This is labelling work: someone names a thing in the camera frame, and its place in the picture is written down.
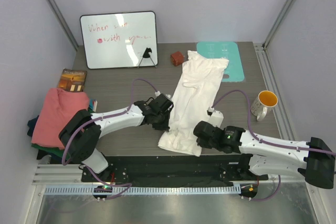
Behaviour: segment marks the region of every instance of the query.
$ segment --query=black clip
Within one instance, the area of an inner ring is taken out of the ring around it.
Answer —
[[[143,55],[142,55],[142,59],[141,59],[139,65],[138,65],[138,68],[139,68],[139,66],[140,66],[140,64],[141,64],[141,62],[142,62],[142,60],[143,60],[143,59],[148,59],[148,58],[151,59],[151,61],[153,62],[153,65],[156,67],[156,65],[155,65],[154,61],[152,60],[151,55],[150,55],[149,53],[152,53],[152,49],[149,48],[149,47],[147,47],[146,50],[145,50],[145,52],[144,52]]]

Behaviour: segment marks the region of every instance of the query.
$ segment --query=small wooden block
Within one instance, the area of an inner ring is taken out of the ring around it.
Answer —
[[[184,62],[184,56],[180,51],[170,55],[170,61],[174,66],[181,65]]]

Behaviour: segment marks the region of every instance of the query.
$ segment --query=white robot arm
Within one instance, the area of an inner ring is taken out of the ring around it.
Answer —
[[[318,148],[330,151],[323,140],[312,137],[311,142],[281,140],[274,137],[256,135],[259,139],[273,145],[258,141],[248,130],[235,126],[219,128],[223,114],[210,112],[208,122],[201,121],[194,129],[197,144],[204,148],[215,148],[225,153],[241,153],[235,172],[254,175],[279,174],[293,177],[305,177],[306,182],[324,189],[333,188],[335,157],[303,148]],[[277,147],[291,146],[293,150]]]
[[[98,139],[126,127],[151,124],[155,130],[169,130],[168,122],[170,112],[173,109],[170,97],[159,94],[155,99],[137,101],[129,108],[110,111],[106,113],[90,114],[86,110],[80,110],[60,132],[59,139],[66,146],[75,130],[86,122],[88,124],[83,131],[76,134],[72,140],[68,154],[75,164],[83,163],[99,174],[108,166],[104,155],[96,149]]]

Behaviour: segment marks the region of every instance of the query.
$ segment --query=mug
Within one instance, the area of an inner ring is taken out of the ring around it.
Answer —
[[[257,117],[257,121],[262,121],[265,116],[278,104],[277,96],[268,90],[259,93],[258,97],[251,105],[251,112]]]

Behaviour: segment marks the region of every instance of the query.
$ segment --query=teal mat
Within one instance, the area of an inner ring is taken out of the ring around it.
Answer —
[[[234,42],[199,42],[197,52],[208,59],[225,58],[229,65],[222,82],[239,82],[245,79],[238,46]]]

